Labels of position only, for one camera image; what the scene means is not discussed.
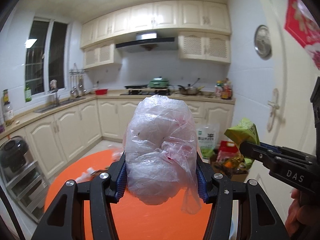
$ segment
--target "green pot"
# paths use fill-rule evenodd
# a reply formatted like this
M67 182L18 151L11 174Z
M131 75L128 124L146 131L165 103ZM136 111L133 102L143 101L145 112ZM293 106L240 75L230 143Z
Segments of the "green pot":
M149 87L151 88L166 88L169 86L169 80L167 78L154 78L149 82Z

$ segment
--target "countertop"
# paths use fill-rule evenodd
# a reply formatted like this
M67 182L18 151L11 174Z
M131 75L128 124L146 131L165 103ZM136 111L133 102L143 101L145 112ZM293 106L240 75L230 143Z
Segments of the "countertop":
M151 97L151 96L146 96L146 95L124 95L121 96L120 94L125 93L126 90L109 90L108 94L103 95L103 96L96 96L92 94L88 94L84 96L84 99L64 105L64 106L59 106L55 109L49 110L45 113L34 113L33 111L36 109L32 109L25 114L19 114L18 117L15 118L15 121L13 124L5 128L5 131L0 134L0 139L6 137L10 133L13 133L14 131L32 123L35 122L41 118L44 118L48 115L54 114L56 112L59 112L61 110L67 109L69 107L77 106L79 104L89 102L95 99L144 99L146 97ZM185 96L182 94L172 94L171 96L168 96L171 99L177 99L177 100L185 100L185 101L201 101L201 102L212 102L212 103L223 103L223 104L235 104L235 99L231 100L224 100L220 98L209 98L209 97L204 97L204 96Z

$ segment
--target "tile floor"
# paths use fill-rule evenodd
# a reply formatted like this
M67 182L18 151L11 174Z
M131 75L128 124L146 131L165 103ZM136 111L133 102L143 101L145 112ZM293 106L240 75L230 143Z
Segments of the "tile floor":
M122 147L122 143L102 140L95 147L93 147L90 151L88 151L85 155L83 155L81 158L84 158L84 157L89 156L89 155L96 153L96 152L107 150L108 148L115 148L115 147Z

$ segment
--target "kitchen sink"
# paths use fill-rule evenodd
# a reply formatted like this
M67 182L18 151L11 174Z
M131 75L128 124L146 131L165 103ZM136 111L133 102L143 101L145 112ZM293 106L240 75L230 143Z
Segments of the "kitchen sink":
M42 113L45 113L45 112L47 112L47 111L49 111L49 110L55 109L55 108L57 108L57 107L59 107L59 106L65 106L65 105L67 105L67 104L70 104L70 103L73 103L73 102L76 102L76 101L80 101L80 100L83 100L83 99L85 99L85 98L81 97L81 98L71 98L71 99L67 99L67 100L61 101L61 102L59 103L59 105L56 105L56 104L48 105L48 106L39 108L39 109L37 109L37 110L35 110L35 111L33 111L33 112L35 112L35 113L41 113L41 114L42 114Z

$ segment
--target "red bowl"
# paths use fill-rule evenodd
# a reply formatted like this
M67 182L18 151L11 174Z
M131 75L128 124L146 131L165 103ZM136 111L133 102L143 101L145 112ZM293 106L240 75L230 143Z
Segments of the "red bowl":
M95 90L97 96L105 95L108 92L108 89L98 89Z

